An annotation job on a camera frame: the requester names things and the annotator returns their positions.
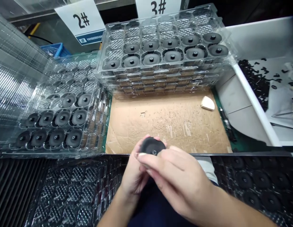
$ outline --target black cable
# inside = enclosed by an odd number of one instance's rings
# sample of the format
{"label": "black cable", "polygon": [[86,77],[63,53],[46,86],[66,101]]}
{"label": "black cable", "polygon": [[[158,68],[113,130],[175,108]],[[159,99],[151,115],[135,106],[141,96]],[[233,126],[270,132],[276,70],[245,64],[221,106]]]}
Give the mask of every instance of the black cable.
{"label": "black cable", "polygon": [[41,38],[41,37],[39,37],[39,36],[35,36],[35,35],[30,35],[30,34],[26,34],[26,33],[24,33],[26,36],[31,36],[31,37],[33,37],[33,38],[38,38],[38,39],[41,39],[41,40],[43,40],[43,41],[46,41],[46,42],[48,42],[48,43],[50,43],[50,44],[53,44],[52,42],[50,42],[49,40],[46,40],[46,39],[44,39],[44,38]]}

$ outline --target pen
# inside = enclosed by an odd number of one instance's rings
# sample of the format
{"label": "pen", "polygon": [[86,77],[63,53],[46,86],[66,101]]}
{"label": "pen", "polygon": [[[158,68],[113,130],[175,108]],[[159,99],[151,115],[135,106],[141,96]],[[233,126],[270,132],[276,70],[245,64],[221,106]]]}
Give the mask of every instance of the pen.
{"label": "pen", "polygon": [[226,126],[226,131],[228,133],[228,136],[229,136],[229,140],[232,141],[232,142],[237,142],[236,138],[235,138],[235,135],[234,135],[234,132],[231,128],[231,125],[229,123],[229,120],[228,118],[226,117],[223,109],[221,107],[219,107],[219,111],[220,111],[220,115],[221,115],[221,119],[223,120],[223,122],[225,123],[225,126]]}

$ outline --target metal bar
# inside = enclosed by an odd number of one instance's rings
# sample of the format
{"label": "metal bar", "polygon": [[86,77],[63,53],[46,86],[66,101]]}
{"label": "metal bar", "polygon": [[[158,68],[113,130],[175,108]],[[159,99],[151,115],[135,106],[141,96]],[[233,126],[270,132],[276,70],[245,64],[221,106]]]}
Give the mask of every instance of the metal bar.
{"label": "metal bar", "polygon": [[[135,0],[94,0],[99,11],[135,4]],[[7,19],[14,26],[37,24],[48,20],[59,19],[54,9],[44,10],[37,13],[17,16]]]}

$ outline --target white sponge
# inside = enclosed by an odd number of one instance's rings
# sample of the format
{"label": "white sponge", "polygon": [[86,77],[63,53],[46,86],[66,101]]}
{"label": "white sponge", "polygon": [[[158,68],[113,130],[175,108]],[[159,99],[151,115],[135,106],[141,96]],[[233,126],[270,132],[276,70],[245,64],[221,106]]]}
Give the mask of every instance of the white sponge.
{"label": "white sponge", "polygon": [[201,101],[201,107],[208,109],[208,110],[214,110],[215,109],[215,104],[214,102],[207,96],[204,96],[202,101]]}

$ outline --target black round component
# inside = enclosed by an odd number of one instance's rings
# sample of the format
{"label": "black round component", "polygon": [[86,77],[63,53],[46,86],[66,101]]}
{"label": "black round component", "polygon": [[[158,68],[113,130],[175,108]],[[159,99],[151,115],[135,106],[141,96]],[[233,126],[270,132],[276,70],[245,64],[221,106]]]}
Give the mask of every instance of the black round component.
{"label": "black round component", "polygon": [[65,126],[70,118],[71,113],[68,110],[60,111],[55,118],[55,124],[58,126]]}
{"label": "black round component", "polygon": [[229,54],[229,49],[223,45],[212,45],[209,47],[209,53],[212,56],[227,56]]}
{"label": "black round component", "polygon": [[210,44],[218,44],[222,41],[222,37],[218,33],[207,33],[203,36],[203,39]]}
{"label": "black round component", "polygon": [[110,60],[104,66],[103,69],[116,69],[120,66],[120,60]]}
{"label": "black round component", "polygon": [[261,161],[262,161],[263,167],[265,168],[278,167],[278,162],[275,157],[262,157]]}
{"label": "black round component", "polygon": [[231,157],[231,165],[234,169],[243,169],[244,161],[241,157]]}
{"label": "black round component", "polygon": [[56,129],[52,132],[49,138],[49,145],[51,147],[58,147],[62,144],[65,138],[65,133],[63,129]]}
{"label": "black round component", "polygon": [[72,117],[72,123],[74,125],[83,125],[87,118],[87,111],[84,109],[78,109],[75,111]]}
{"label": "black round component", "polygon": [[251,169],[261,168],[261,161],[258,157],[245,157],[244,160]]}
{"label": "black round component", "polygon": [[182,43],[186,46],[196,46],[200,42],[200,37],[196,35],[188,35],[182,38]]}
{"label": "black round component", "polygon": [[54,119],[54,112],[53,111],[44,111],[40,115],[39,119],[39,126],[46,127],[52,123],[52,120]]}
{"label": "black round component", "polygon": [[76,96],[74,94],[68,94],[65,96],[62,100],[62,107],[68,108],[73,105],[73,103],[76,102]]}
{"label": "black round component", "polygon": [[157,50],[158,47],[159,47],[159,41],[153,40],[153,41],[143,42],[142,49],[144,51],[150,52],[150,51]]}
{"label": "black round component", "polygon": [[293,194],[283,193],[282,203],[287,211],[293,212]]}
{"label": "black round component", "polygon": [[271,180],[268,175],[260,171],[253,172],[253,180],[258,188],[270,188]]}
{"label": "black round component", "polygon": [[282,173],[282,172],[272,172],[270,174],[271,179],[273,183],[279,188],[279,189],[289,189],[291,188],[291,183],[288,179],[288,177]]}
{"label": "black round component", "polygon": [[137,56],[130,56],[130,57],[127,57],[126,59],[124,59],[123,66],[125,68],[134,67],[134,66],[139,65],[139,63],[140,63],[140,60]]}
{"label": "black round component", "polygon": [[92,94],[86,93],[79,97],[78,106],[87,106],[90,104]]}
{"label": "black round component", "polygon": [[253,192],[245,192],[242,195],[242,198],[244,203],[246,203],[247,205],[253,207],[256,210],[260,209],[260,200],[258,196],[254,194]]}
{"label": "black round component", "polygon": [[236,181],[240,188],[247,189],[253,187],[253,181],[248,173],[240,172],[236,174]]}
{"label": "black round component", "polygon": [[260,196],[263,206],[270,212],[281,209],[281,204],[277,196],[272,192],[263,192]]}
{"label": "black round component", "polygon": [[178,51],[167,51],[163,56],[163,60],[165,62],[181,61],[181,59],[182,55]]}
{"label": "black round component", "polygon": [[163,142],[158,141],[153,137],[148,137],[142,142],[140,152],[157,155],[163,149],[165,149]]}
{"label": "black round component", "polygon": [[26,120],[26,127],[34,127],[35,123],[37,123],[39,120],[39,114],[38,113],[32,113],[30,116],[28,116],[27,120]]}
{"label": "black round component", "polygon": [[48,135],[45,129],[40,129],[32,133],[31,145],[33,147],[41,147],[46,141]]}
{"label": "black round component", "polygon": [[185,55],[188,59],[192,59],[192,60],[204,58],[204,50],[202,50],[200,48],[190,48],[187,50]]}
{"label": "black round component", "polygon": [[125,47],[124,52],[126,54],[134,54],[134,53],[138,52],[139,49],[140,49],[140,47],[137,44],[127,44],[127,46]]}
{"label": "black round component", "polygon": [[157,54],[147,54],[144,56],[142,63],[144,65],[153,65],[160,62],[160,56]]}
{"label": "black round component", "polygon": [[178,46],[178,40],[176,38],[164,39],[161,42],[161,46],[166,49],[174,49]]}
{"label": "black round component", "polygon": [[82,137],[82,131],[80,129],[74,129],[70,131],[70,133],[67,135],[66,144],[70,147],[78,147],[80,145]]}
{"label": "black round component", "polygon": [[26,143],[28,143],[31,139],[30,131],[24,131],[19,134],[19,136],[16,139],[15,146],[20,148],[25,146]]}

